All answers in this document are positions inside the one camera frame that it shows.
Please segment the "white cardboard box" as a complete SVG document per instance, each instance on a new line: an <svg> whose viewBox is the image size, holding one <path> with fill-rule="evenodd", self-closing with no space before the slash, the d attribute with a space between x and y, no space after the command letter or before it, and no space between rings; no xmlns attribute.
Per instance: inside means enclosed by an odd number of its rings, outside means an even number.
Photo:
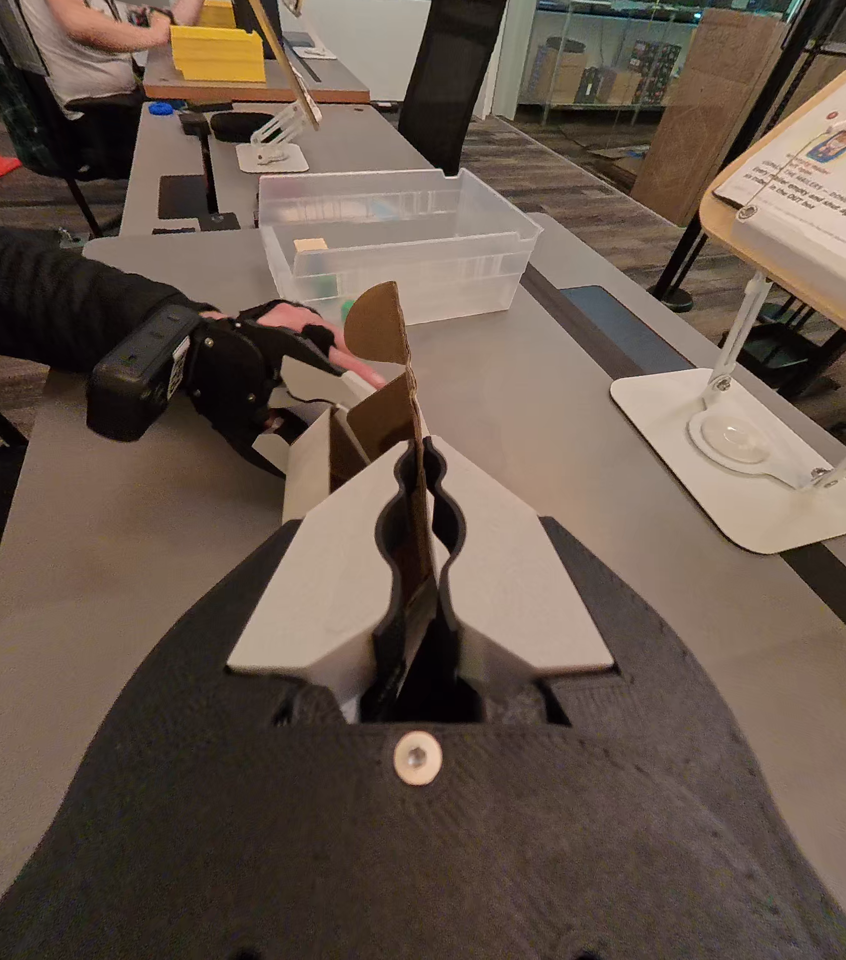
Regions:
<svg viewBox="0 0 846 960"><path fill-rule="evenodd" d="M383 282L359 296L346 318L343 335L350 351L362 361L393 364L401 372L356 407L343 409L333 406L328 420L328 461L326 464L307 465L304 471L305 478L320 475L327 479L332 490L309 510L399 442L416 442L422 461L423 440L428 434L417 402L416 379L412 371L411 351L397 284ZM424 484L422 463L420 472L423 474L421 483ZM414 605L435 591L438 575L448 558L446 548L434 544L431 530L432 496L429 493L425 493L425 496L430 580L407 608L408 618ZM416 645L415 641L407 642L409 658L414 655Z"/></svg>

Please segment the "metal storage shelf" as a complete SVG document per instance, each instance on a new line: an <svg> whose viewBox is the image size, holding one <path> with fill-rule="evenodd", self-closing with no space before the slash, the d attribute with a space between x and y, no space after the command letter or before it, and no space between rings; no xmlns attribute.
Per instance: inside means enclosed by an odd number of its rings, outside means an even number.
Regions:
<svg viewBox="0 0 846 960"><path fill-rule="evenodd" d="M518 105L545 116L662 110L705 10L701 2L537 2Z"/></svg>

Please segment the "black pouch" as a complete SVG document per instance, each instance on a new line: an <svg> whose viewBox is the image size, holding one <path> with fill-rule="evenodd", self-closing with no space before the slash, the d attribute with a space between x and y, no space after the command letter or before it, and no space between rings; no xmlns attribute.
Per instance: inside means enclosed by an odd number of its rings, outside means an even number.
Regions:
<svg viewBox="0 0 846 960"><path fill-rule="evenodd" d="M226 110L209 114L209 123L214 139L237 145L249 143L253 134L273 118L266 112Z"/></svg>

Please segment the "person's left hand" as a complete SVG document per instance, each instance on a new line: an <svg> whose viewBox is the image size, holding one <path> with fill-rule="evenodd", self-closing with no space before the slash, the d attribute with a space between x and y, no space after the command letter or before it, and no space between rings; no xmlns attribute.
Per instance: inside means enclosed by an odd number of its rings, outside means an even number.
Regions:
<svg viewBox="0 0 846 960"><path fill-rule="evenodd" d="M233 328L239 325L244 335L256 328L289 331L297 341L306 343L310 352L319 353L335 369L354 374L372 391L387 384L384 376L350 351L341 327L306 306L278 299L250 311L244 319L216 309L202 309L199 316L202 320L228 323Z"/></svg>

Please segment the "white sign stand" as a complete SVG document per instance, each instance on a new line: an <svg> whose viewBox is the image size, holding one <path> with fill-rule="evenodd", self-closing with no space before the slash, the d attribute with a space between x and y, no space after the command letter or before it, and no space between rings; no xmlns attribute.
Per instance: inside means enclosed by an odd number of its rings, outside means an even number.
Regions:
<svg viewBox="0 0 846 960"><path fill-rule="evenodd" d="M319 131L322 113L313 102L293 102L271 120L255 128L247 143L236 146L241 172L249 174L299 174L309 171L297 136L307 129Z"/></svg>
<svg viewBox="0 0 846 960"><path fill-rule="evenodd" d="M734 376L771 289L756 271L713 368L620 378L610 395L730 541L762 555L846 535L846 456L836 465Z"/></svg>
<svg viewBox="0 0 846 960"><path fill-rule="evenodd" d="M304 80L300 77L296 68L285 54L283 42L277 36L264 7L260 1L247 1L247 4L252 11L257 26L261 30L265 44L268 45L273 53L274 59L285 73L286 81L292 90L297 106L302 110L309 126L314 131L319 131L322 123L322 114L319 106L312 99Z"/></svg>

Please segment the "black metal stand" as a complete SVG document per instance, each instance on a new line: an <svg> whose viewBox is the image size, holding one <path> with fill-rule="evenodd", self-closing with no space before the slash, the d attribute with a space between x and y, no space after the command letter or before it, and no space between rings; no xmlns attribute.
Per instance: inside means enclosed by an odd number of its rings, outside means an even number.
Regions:
<svg viewBox="0 0 846 960"><path fill-rule="evenodd" d="M789 27L781 52L762 86L754 104L744 116L741 127L731 142L725 157L717 165L717 173L736 160L760 135L766 124L773 126L775 121L768 120L771 109L788 86L788 82L803 54L813 46L824 41L846 5L845 1L809 1L800 8L799 16ZM693 308L693 297L680 286L693 266L706 243L699 209L696 205L692 220L686 226L682 237L674 249L665 268L656 282L647 291L664 306L675 313L685 313Z"/></svg>

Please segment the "yellow plastic bin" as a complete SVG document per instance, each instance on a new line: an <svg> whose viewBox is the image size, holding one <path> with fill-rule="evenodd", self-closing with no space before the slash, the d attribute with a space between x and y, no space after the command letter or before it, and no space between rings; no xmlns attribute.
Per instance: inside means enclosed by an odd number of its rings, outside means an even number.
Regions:
<svg viewBox="0 0 846 960"><path fill-rule="evenodd" d="M242 10L237 1L206 1L194 26L171 26L170 50L186 81L265 81L262 37L253 29L251 8Z"/></svg>

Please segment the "person's left forearm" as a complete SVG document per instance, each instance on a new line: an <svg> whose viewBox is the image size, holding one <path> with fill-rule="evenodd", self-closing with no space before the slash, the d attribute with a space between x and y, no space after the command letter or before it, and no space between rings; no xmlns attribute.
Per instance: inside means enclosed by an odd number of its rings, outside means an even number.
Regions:
<svg viewBox="0 0 846 960"><path fill-rule="evenodd" d="M213 306L0 226L0 356L88 373L161 309Z"/></svg>

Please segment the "wooden sign board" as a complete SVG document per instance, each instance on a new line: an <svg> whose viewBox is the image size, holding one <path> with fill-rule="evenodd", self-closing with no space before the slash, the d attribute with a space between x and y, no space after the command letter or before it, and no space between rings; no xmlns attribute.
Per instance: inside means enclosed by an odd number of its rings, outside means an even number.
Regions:
<svg viewBox="0 0 846 960"><path fill-rule="evenodd" d="M846 70L717 176L700 218L846 330Z"/></svg>

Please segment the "large cardboard sheet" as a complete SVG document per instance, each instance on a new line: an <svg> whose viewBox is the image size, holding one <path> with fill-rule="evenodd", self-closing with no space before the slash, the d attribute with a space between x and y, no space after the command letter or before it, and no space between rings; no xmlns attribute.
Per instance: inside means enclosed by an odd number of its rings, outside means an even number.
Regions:
<svg viewBox="0 0 846 960"><path fill-rule="evenodd" d="M709 8L636 176L631 197L686 226L780 54L776 15Z"/></svg>

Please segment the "black desk pad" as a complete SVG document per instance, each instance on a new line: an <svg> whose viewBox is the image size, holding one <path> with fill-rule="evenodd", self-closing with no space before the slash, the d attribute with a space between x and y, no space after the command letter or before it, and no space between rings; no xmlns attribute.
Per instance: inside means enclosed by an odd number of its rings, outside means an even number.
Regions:
<svg viewBox="0 0 846 960"><path fill-rule="evenodd" d="M167 174L160 177L157 200L159 220L199 219L209 212L203 174Z"/></svg>

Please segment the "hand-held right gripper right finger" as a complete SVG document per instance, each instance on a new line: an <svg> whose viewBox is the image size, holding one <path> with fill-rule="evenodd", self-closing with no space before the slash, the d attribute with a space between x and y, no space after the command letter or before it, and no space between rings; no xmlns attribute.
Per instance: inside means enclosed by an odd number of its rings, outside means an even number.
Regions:
<svg viewBox="0 0 846 960"><path fill-rule="evenodd" d="M461 517L442 584L460 637L458 673L484 698L537 681L615 665L541 517L442 438L429 437L439 473L435 506Z"/></svg>

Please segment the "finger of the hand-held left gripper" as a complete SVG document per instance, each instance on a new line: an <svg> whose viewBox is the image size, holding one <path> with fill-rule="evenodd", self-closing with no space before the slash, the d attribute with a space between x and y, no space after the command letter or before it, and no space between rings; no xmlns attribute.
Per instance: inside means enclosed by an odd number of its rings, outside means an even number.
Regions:
<svg viewBox="0 0 846 960"><path fill-rule="evenodd" d="M289 451L308 427L295 409L269 412L261 433L252 442L252 464L270 474L286 474Z"/></svg>
<svg viewBox="0 0 846 960"><path fill-rule="evenodd" d="M367 399L374 386L351 370L334 373L295 358L283 359L281 378L285 391L298 402L324 402L352 409Z"/></svg>

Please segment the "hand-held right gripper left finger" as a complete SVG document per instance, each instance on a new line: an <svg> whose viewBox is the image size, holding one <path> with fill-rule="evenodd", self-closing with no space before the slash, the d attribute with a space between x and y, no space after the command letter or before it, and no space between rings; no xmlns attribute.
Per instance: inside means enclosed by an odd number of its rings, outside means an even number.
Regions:
<svg viewBox="0 0 846 960"><path fill-rule="evenodd" d="M404 440L309 510L227 668L330 690L384 721L407 670L407 608L430 580L420 449Z"/></svg>

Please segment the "clear plastic bin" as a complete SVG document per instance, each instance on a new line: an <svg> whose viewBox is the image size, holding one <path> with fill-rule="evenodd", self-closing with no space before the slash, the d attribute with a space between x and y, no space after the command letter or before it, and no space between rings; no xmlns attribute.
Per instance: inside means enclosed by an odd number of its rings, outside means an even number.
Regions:
<svg viewBox="0 0 846 960"><path fill-rule="evenodd" d="M343 325L342 301L398 287L407 326L507 310L542 229L467 170L262 175L258 221L279 296ZM297 253L297 238L328 250ZM313 298L335 273L339 296Z"/></svg>

